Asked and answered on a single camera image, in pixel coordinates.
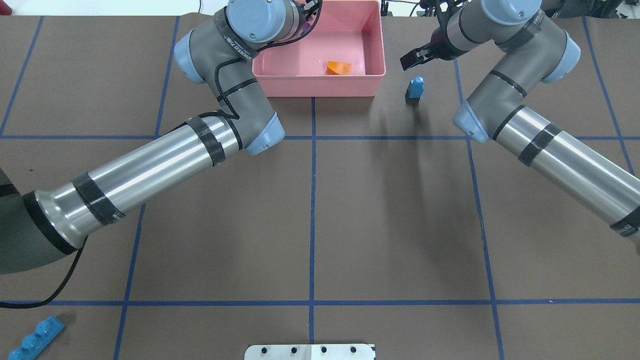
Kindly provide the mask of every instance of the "pink plastic bin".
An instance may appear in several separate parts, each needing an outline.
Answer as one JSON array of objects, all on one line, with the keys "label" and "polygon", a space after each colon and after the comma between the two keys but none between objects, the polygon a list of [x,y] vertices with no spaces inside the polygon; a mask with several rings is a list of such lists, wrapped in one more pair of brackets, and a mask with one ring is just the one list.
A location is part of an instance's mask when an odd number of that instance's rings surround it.
[{"label": "pink plastic bin", "polygon": [[[269,97],[374,96],[385,75],[380,4],[323,1],[316,28],[303,40],[263,51],[253,73]],[[328,75],[329,61],[351,64],[351,75]]]}]

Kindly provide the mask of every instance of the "blue joint cap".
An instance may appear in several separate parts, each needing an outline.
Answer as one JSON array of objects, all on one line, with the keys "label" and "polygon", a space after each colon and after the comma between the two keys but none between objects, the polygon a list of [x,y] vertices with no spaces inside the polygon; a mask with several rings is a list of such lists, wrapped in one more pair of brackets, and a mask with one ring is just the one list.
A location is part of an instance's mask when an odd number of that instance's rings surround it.
[{"label": "blue joint cap", "polygon": [[274,146],[284,139],[284,128],[278,119],[278,113],[273,114],[269,124],[262,129],[262,132],[258,137],[252,141],[245,149],[251,154],[256,156],[262,151]]},{"label": "blue joint cap", "polygon": [[247,42],[271,41],[284,28],[286,18],[287,8],[281,0],[231,0],[227,5],[229,25]]},{"label": "blue joint cap", "polygon": [[462,103],[462,106],[460,106],[455,116],[453,116],[453,124],[479,143],[489,140],[489,135],[487,135],[486,130],[484,130],[482,124],[480,124],[480,120],[478,120],[478,116],[476,116],[476,113],[466,100]]},{"label": "blue joint cap", "polygon": [[422,76],[416,76],[409,81],[409,87],[406,89],[406,97],[408,99],[420,99],[424,91],[424,79]]},{"label": "blue joint cap", "polygon": [[184,35],[184,37],[178,41],[178,44],[175,44],[175,47],[173,48],[173,58],[175,59],[175,62],[178,63],[180,70],[187,75],[189,80],[194,83],[204,84],[206,81],[200,77],[196,71],[196,67],[193,65],[193,60],[191,59],[189,41],[191,40],[191,33],[193,30],[195,29],[189,31],[187,35]]},{"label": "blue joint cap", "polygon": [[519,25],[538,12],[542,0],[481,0],[484,14],[501,25]]},{"label": "blue joint cap", "polygon": [[556,68],[546,78],[542,79],[543,83],[553,83],[562,79],[578,64],[580,60],[580,47],[573,41],[566,31],[566,47],[564,54]]},{"label": "blue joint cap", "polygon": [[36,332],[22,340],[22,346],[9,354],[9,360],[34,360],[64,328],[65,324],[50,316],[36,326]]}]

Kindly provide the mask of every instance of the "orange object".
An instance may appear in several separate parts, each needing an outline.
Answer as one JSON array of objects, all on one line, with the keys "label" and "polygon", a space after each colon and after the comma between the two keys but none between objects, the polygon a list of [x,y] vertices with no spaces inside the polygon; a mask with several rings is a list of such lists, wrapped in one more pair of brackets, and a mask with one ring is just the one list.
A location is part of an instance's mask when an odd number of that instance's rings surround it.
[{"label": "orange object", "polygon": [[326,66],[326,73],[329,75],[351,75],[351,64],[329,61]]}]

